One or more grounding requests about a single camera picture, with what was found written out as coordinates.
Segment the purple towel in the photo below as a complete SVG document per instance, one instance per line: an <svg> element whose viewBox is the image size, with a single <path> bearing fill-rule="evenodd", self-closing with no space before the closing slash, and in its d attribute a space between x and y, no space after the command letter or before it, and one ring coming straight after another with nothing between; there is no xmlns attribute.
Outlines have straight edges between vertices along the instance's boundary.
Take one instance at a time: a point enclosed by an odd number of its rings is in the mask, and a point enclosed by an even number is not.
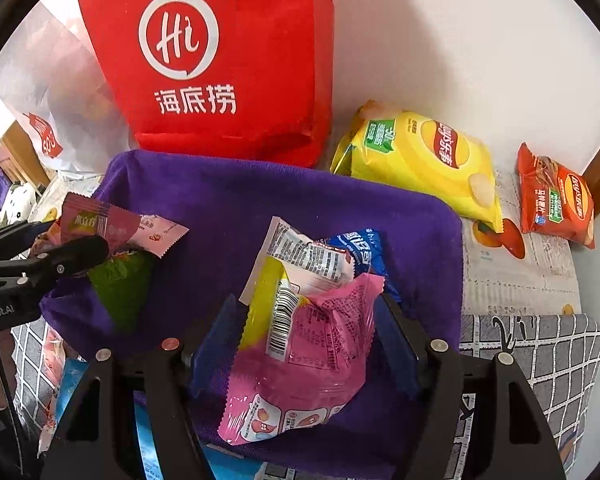
<svg viewBox="0 0 600 480"><path fill-rule="evenodd" d="M405 315L432 338L460 342L462 222L435 197L293 166L148 151L115 157L94 196L189 232L158 262L131 335L116 334L88 278L61 280L43 298L45 321L85 359L101 348L119 356L153 349L239 296L273 216L312 240L378 231ZM327 424L233 450L318 474L389 479L415 415L377 340L367 363L363 388Z"/></svg>

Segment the white Miniso plastic bag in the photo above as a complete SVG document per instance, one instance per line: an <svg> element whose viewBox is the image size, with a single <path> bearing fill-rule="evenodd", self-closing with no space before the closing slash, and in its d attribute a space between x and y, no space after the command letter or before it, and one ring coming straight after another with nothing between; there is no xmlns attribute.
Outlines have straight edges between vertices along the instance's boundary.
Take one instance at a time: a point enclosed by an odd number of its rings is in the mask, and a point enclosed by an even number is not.
<svg viewBox="0 0 600 480"><path fill-rule="evenodd" d="M134 148L97 58L41 3L0 52L0 99L51 170L103 174Z"/></svg>

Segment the wooden chair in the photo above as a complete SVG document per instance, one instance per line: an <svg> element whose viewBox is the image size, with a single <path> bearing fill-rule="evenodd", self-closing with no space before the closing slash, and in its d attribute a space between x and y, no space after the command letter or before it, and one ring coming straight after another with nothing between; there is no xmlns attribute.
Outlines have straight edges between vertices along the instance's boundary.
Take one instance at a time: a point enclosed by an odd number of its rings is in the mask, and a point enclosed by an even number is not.
<svg viewBox="0 0 600 480"><path fill-rule="evenodd" d="M6 148L9 158L30 185L34 188L48 187L50 177L38 159L30 136L19 125L19 122L13 122L3 133L1 146Z"/></svg>

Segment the red paper shopping bag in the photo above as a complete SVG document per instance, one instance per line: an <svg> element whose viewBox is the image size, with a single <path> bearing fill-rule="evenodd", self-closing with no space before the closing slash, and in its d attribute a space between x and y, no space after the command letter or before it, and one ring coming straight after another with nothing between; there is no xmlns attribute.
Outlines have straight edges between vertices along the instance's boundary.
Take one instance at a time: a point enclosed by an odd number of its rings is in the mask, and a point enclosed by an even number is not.
<svg viewBox="0 0 600 480"><path fill-rule="evenodd" d="M147 151L316 165L332 128L332 0L78 0Z"/></svg>

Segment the orange Lays chips bag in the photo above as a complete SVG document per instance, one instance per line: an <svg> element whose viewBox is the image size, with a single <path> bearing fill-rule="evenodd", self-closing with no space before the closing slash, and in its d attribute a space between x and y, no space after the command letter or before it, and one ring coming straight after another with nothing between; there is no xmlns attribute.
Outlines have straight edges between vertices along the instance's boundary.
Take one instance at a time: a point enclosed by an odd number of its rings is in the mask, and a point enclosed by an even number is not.
<svg viewBox="0 0 600 480"><path fill-rule="evenodd" d="M520 226L524 233L558 236L595 248L594 202L580 174L521 144L517 155Z"/></svg>

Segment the blue tissue pack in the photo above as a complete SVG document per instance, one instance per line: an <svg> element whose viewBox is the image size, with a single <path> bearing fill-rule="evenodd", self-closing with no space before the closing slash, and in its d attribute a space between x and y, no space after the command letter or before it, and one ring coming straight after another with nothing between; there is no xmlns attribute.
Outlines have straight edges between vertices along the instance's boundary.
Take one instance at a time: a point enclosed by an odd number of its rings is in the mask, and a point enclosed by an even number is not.
<svg viewBox="0 0 600 480"><path fill-rule="evenodd" d="M87 362L68 359L65 362L59 390L56 394L54 419L59 424L76 386L87 369ZM136 402L134 405L136 434L140 446L140 457L147 479L162 479L162 471L158 462L154 437L152 436L146 408ZM211 470L217 479L262 479L264 463L258 460L230 454L217 446L205 444L202 447Z"/></svg>

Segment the yellow pink snack bag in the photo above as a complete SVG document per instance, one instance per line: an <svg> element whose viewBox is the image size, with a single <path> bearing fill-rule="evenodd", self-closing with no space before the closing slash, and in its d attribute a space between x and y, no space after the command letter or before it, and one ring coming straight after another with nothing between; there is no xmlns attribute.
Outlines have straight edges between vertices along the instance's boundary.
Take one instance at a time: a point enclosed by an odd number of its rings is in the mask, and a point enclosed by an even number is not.
<svg viewBox="0 0 600 480"><path fill-rule="evenodd" d="M362 273L306 296L289 270L266 257L254 284L218 429L230 445L324 424L365 382L384 278Z"/></svg>

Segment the pink mushroom snack bag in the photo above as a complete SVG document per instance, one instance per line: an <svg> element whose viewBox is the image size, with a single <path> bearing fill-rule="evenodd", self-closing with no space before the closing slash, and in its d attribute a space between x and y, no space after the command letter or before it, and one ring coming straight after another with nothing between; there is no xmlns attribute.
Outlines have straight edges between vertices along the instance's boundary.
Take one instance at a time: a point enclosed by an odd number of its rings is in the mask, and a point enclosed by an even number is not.
<svg viewBox="0 0 600 480"><path fill-rule="evenodd" d="M97 235L106 240L110 255L133 248L162 258L188 231L186 226L156 214L137 214L96 198L68 193L61 216L35 239L30 254L36 256L73 240Z"/></svg>

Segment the pink peach snack packet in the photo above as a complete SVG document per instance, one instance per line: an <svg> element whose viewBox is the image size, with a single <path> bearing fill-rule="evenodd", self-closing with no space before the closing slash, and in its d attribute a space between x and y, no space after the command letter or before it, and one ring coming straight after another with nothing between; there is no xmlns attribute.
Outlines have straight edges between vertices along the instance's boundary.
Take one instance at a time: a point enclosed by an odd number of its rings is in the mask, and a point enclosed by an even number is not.
<svg viewBox="0 0 600 480"><path fill-rule="evenodd" d="M41 426L38 437L38 454L50 448L50 442L56 429L56 404L64 376L67 353L65 341L49 325L45 326L42 344L41 373L38 376L38 412Z"/></svg>

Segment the newspaper sheet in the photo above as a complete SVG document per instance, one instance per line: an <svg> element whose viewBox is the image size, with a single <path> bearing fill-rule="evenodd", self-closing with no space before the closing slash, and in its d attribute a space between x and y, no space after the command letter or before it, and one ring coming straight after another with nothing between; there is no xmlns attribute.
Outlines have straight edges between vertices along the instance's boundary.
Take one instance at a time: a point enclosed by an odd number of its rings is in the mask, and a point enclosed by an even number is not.
<svg viewBox="0 0 600 480"><path fill-rule="evenodd" d="M518 177L496 173L504 231L463 221L462 311L476 315L579 314L581 301L569 243L521 232Z"/></svg>

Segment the white blue snack packet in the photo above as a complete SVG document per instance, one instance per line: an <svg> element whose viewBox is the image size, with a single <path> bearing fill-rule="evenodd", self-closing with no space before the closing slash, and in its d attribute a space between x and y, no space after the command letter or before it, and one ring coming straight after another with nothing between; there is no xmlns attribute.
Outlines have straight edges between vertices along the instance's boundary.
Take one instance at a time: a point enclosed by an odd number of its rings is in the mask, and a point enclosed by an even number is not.
<svg viewBox="0 0 600 480"><path fill-rule="evenodd" d="M390 281L380 233L373 229L338 234L324 240L311 240L279 217L271 219L239 301L250 304L265 259L281 261L291 288L303 295L327 292L350 283L362 273L385 278L385 292L396 301L400 295Z"/></svg>

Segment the grey checked tablecloth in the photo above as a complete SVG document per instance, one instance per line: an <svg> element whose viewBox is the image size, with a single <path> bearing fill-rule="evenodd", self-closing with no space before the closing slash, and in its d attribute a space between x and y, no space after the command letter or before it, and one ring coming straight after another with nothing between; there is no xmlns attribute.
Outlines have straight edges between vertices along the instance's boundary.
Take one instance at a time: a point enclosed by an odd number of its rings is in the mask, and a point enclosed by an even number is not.
<svg viewBox="0 0 600 480"><path fill-rule="evenodd" d="M38 376L47 323L16 327L15 407L38 448ZM505 346L513 350L539 401L565 470L576 461L584 433L588 400L600 368L600 326L585 314L540 316L465 315L460 351L490 358Z"/></svg>

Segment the yellow Lays chips bag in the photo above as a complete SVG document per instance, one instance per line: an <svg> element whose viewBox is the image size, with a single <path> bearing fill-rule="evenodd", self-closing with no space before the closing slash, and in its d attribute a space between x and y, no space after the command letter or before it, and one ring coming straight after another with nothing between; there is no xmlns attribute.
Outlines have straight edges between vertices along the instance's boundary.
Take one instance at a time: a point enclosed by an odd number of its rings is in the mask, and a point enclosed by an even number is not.
<svg viewBox="0 0 600 480"><path fill-rule="evenodd" d="M329 171L437 197L459 216L504 231L486 146L410 110L374 100L363 104L338 143Z"/></svg>

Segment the green snack packet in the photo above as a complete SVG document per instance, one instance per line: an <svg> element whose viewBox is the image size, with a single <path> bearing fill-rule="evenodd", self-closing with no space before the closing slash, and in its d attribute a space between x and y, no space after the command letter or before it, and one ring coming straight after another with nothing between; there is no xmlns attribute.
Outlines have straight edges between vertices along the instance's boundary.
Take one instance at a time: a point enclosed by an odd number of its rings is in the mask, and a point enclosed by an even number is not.
<svg viewBox="0 0 600 480"><path fill-rule="evenodd" d="M155 260L143 250L122 250L87 271L118 333L134 332L148 298Z"/></svg>

